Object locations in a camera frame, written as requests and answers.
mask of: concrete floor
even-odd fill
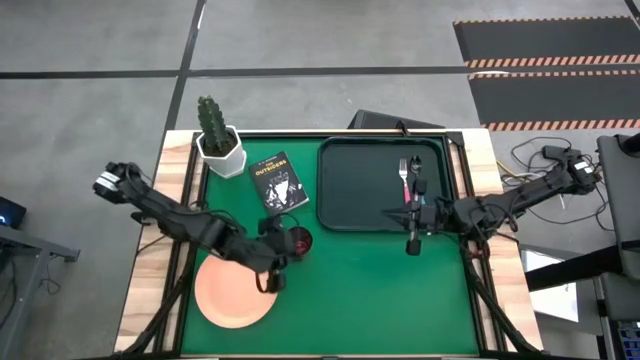
[[[0,71],[178,69],[195,3],[3,0]],[[191,68],[461,65],[452,21],[598,15],[628,10],[621,0],[209,1]],[[39,294],[22,358],[111,352],[140,228],[129,219],[130,207],[99,199],[91,184],[110,160],[136,161],[153,173],[174,85],[175,79],[0,80],[0,195],[29,208],[26,231],[82,249],[76,264],[52,263],[62,291]],[[245,129],[344,128],[360,108],[479,126],[462,75],[189,79],[176,128],[197,126],[196,99],[205,94],[221,103],[229,123]],[[553,133],[593,153],[597,136],[633,131]],[[497,157],[515,168],[510,148],[535,135],[492,134]],[[598,201],[567,199],[562,211],[549,200],[538,209],[571,219],[593,212]],[[525,215],[519,223],[523,243],[586,252],[613,241],[591,220],[552,226]],[[597,356],[591,337],[545,326],[552,352]]]

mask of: book cover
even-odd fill
[[[287,212],[309,201],[284,151],[249,165],[249,171],[269,215]]]

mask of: fork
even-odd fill
[[[400,159],[400,170],[398,174],[402,178],[404,183],[404,203],[411,201],[411,195],[409,195],[409,186],[407,186],[407,159]]]

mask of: round plate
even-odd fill
[[[263,288],[268,273],[260,274]],[[207,257],[196,275],[196,303],[212,323],[238,329],[260,320],[273,306],[278,294],[263,294],[255,273],[235,261]]]

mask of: desk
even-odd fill
[[[327,130],[331,133],[345,133],[345,130]],[[362,133],[363,130],[354,130],[354,133]],[[367,131],[368,133],[389,133],[390,131]],[[429,132],[434,130],[415,130],[413,133]],[[290,131],[289,133],[303,134],[305,131]],[[489,133],[483,129],[462,130],[465,142],[466,160],[470,170],[470,177],[476,195],[502,192],[495,157],[491,147]],[[187,177],[187,163],[193,138],[192,131],[170,131],[167,133],[162,148],[160,163],[155,180],[155,188],[158,191],[179,201],[197,198],[200,190],[201,165],[195,166],[191,176],[190,189],[184,188]],[[462,177],[460,154],[452,156],[456,179]],[[457,181],[458,192],[466,195],[466,189],[462,181]],[[139,246],[153,241],[159,236],[158,230],[145,228]],[[495,237],[490,241],[491,259],[490,268],[498,302],[515,324],[518,330],[534,346],[541,348],[540,335],[538,333],[535,316],[531,307],[528,288],[525,282],[522,264],[517,245],[510,240]],[[148,248],[136,260],[129,284],[129,291],[125,303],[123,316],[118,332],[115,350],[123,350],[130,345],[138,334],[144,329],[149,320],[158,309],[167,277],[169,257],[171,253],[171,240],[163,240]],[[181,264],[177,267],[179,273],[186,259],[186,251],[180,252]],[[484,324],[487,347],[493,349],[496,339],[493,336],[492,321],[488,312],[481,304],[482,320]],[[175,337],[175,323],[178,306],[174,306],[169,317],[167,331],[164,334],[163,348],[170,348],[175,343],[181,344],[181,339]]]

